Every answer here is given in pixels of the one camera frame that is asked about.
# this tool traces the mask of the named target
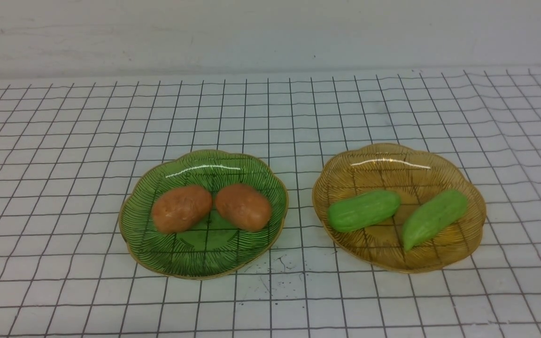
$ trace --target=white wall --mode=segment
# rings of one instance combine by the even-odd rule
[[[0,0],[0,77],[541,64],[541,0]]]

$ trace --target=potato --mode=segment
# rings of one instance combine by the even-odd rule
[[[160,196],[152,207],[152,219],[159,232],[178,233],[193,227],[211,210],[212,194],[199,185],[188,185]]]
[[[246,231],[260,231],[271,219],[271,203],[246,184],[232,184],[221,189],[215,205],[221,217]]]

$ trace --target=gold plate rim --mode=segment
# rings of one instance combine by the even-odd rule
[[[321,218],[321,216],[319,214],[320,206],[317,204],[316,199],[314,198],[314,195],[316,195],[316,192],[318,191],[318,182],[319,182],[319,180],[324,175],[326,175],[326,171],[328,170],[329,164],[332,161],[334,161],[334,160],[336,160],[336,159],[338,159],[340,157],[346,156],[348,154],[357,154],[357,153],[360,153],[360,152],[364,152],[365,150],[369,150],[369,149],[372,149],[374,147],[380,147],[380,146],[391,146],[391,147],[399,148],[399,149],[403,150],[402,154],[423,154],[425,156],[435,156],[435,157],[441,158],[443,161],[445,161],[446,165],[452,167],[453,169],[456,169],[456,172],[458,173],[458,175],[460,175],[460,177],[463,178],[463,180],[469,185],[469,187],[472,190],[474,190],[477,193],[477,195],[480,198],[480,206],[479,207],[480,207],[481,214],[483,215],[483,224],[477,225],[477,227],[479,228],[479,235],[483,237],[483,225],[485,225],[485,220],[487,219],[487,206],[486,206],[485,199],[483,198],[483,195],[481,195],[481,192],[479,192],[477,187],[475,187],[469,180],[466,179],[466,177],[464,177],[464,175],[460,172],[460,169],[455,164],[453,164],[452,162],[450,162],[449,160],[447,160],[446,158],[444,158],[443,156],[440,156],[438,154],[433,154],[431,152],[426,152],[426,151],[423,151],[423,150],[415,150],[413,148],[402,146],[402,145],[397,144],[397,143],[373,143],[373,144],[369,144],[367,146],[364,146],[364,147],[361,147],[361,148],[358,148],[358,149],[346,150],[345,152],[341,152],[341,153],[333,156],[323,166],[323,169],[321,170],[320,175],[318,175],[318,178],[314,182],[314,185],[313,185],[313,188],[312,188],[312,196],[313,196],[312,204],[313,204],[314,212],[316,213],[316,215],[318,217],[318,220],[323,225],[323,228],[324,228],[325,232],[327,233],[329,238],[331,238],[333,243],[337,244],[337,246],[342,248],[346,253],[356,257],[357,259],[359,259],[361,261],[366,261],[369,264],[376,265],[377,267],[383,268],[383,269],[385,269],[387,271],[401,272],[401,273],[405,273],[405,274],[418,274],[418,273],[423,273],[423,272],[430,272],[430,271],[439,270],[439,269],[442,269],[444,267],[447,267],[448,265],[452,265],[454,263],[462,261],[463,259],[466,259],[470,255],[472,255],[472,253],[475,252],[475,250],[477,250],[477,248],[479,248],[479,245],[481,244],[480,240],[478,240],[477,243],[474,244],[473,246],[469,247],[468,254],[465,257],[462,257],[459,260],[454,261],[453,263],[449,263],[449,264],[446,264],[446,265],[435,265],[435,266],[431,266],[431,267],[416,268],[416,269],[393,268],[393,267],[391,267],[389,265],[385,265],[385,264],[382,264],[382,263],[378,263],[377,261],[365,259],[365,258],[361,257],[360,255],[357,255],[356,253],[352,252],[352,250],[346,248],[346,246],[344,246],[341,242],[339,242],[339,240],[337,240],[331,234],[331,230],[329,229],[329,225],[326,224],[322,220],[322,218]]]
[[[237,267],[234,267],[230,270],[227,270],[225,272],[221,272],[220,274],[215,274],[215,275],[211,275],[211,276],[203,276],[203,277],[193,277],[193,276],[184,276],[184,275],[179,275],[179,274],[168,274],[166,272],[160,272],[160,271],[157,271],[155,269],[152,269],[150,267],[148,267],[146,264],[144,264],[139,258],[137,258],[137,256],[135,255],[135,253],[131,250],[131,246],[129,245],[129,242],[126,241],[126,239],[124,238],[124,230],[123,230],[123,226],[122,226],[122,215],[124,213],[124,207],[126,206],[126,203],[129,201],[129,199],[131,199],[133,197],[133,195],[135,194],[135,189],[137,188],[137,186],[139,185],[139,183],[141,183],[141,180],[146,177],[146,175],[148,175],[151,171],[155,170],[155,169],[158,169],[159,167],[161,166],[164,166],[164,165],[168,165],[170,163],[174,163],[174,162],[177,162],[179,160],[182,160],[184,158],[186,158],[187,156],[191,156],[193,154],[197,154],[199,152],[216,152],[216,153],[219,153],[219,154],[238,154],[238,155],[243,155],[243,156],[246,156],[248,158],[250,158],[250,160],[254,160],[254,161],[259,161],[260,163],[262,163],[266,169],[269,171],[269,173],[275,178],[277,179],[277,181],[279,181],[279,183],[281,184],[281,188],[283,188],[283,192],[285,193],[285,211],[283,212],[283,215],[281,216],[281,224],[279,225],[279,231],[277,232],[277,234],[275,235],[275,238],[273,238],[273,240],[271,240],[269,242],[269,245],[260,252],[260,254],[256,255],[256,257],[254,257],[253,259],[251,259],[250,261],[247,261],[243,264],[240,264],[238,265]],[[147,270],[149,271],[152,271],[156,274],[159,274],[159,275],[162,275],[162,276],[166,276],[166,277],[175,277],[175,278],[180,278],[180,279],[184,279],[184,280],[208,280],[208,279],[213,279],[213,278],[218,278],[218,277],[222,277],[222,276],[227,276],[229,274],[232,274],[233,272],[235,271],[238,271],[239,269],[241,269],[242,267],[245,267],[246,265],[250,264],[250,263],[253,263],[254,261],[257,261],[262,255],[264,255],[264,253],[268,252],[268,250],[270,250],[270,248],[273,246],[273,244],[275,244],[275,242],[277,241],[277,239],[279,239],[279,236],[281,236],[281,233],[283,232],[283,228],[284,228],[284,225],[285,225],[285,219],[286,219],[286,216],[287,216],[287,212],[289,210],[289,193],[288,193],[288,190],[285,186],[285,184],[283,183],[283,181],[277,177],[277,175],[275,175],[275,173],[273,173],[273,171],[271,170],[271,168],[269,167],[268,164],[266,164],[264,161],[260,160],[259,158],[257,158],[256,156],[252,156],[250,154],[241,154],[241,153],[230,153],[230,152],[225,152],[223,150],[218,150],[218,149],[199,149],[199,150],[194,150],[193,152],[188,152],[187,154],[184,154],[182,156],[179,156],[178,158],[174,159],[174,160],[171,160],[171,161],[167,161],[167,162],[163,162],[163,163],[160,163],[154,167],[152,167],[151,169],[149,169],[148,171],[146,171],[146,173],[144,175],[142,175],[139,180],[137,181],[137,183],[135,184],[135,188],[133,188],[133,191],[131,192],[131,194],[129,195],[129,197],[127,197],[123,203],[122,203],[122,206],[120,207],[120,212],[118,212],[118,217],[116,218],[116,223],[118,224],[118,229],[120,230],[120,235],[122,236],[123,240],[124,240],[124,243],[126,244],[126,247],[127,247],[127,250],[129,252],[129,254],[131,255],[131,257],[139,264],[141,265],[142,267],[146,268]]]

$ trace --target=toy cucumber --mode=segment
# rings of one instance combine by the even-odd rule
[[[404,222],[404,251],[434,238],[466,213],[468,200],[460,191],[446,190],[420,206]]]
[[[329,225],[339,232],[350,232],[392,217],[400,207],[394,191],[372,190],[333,203],[327,210]]]

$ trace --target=green cucumber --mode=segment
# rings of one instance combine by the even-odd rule
[[[458,190],[446,190],[420,206],[404,222],[402,242],[404,251],[430,240],[466,213],[468,200]]]
[[[339,232],[350,232],[392,217],[400,207],[400,195],[394,191],[372,190],[329,206],[329,225]]]

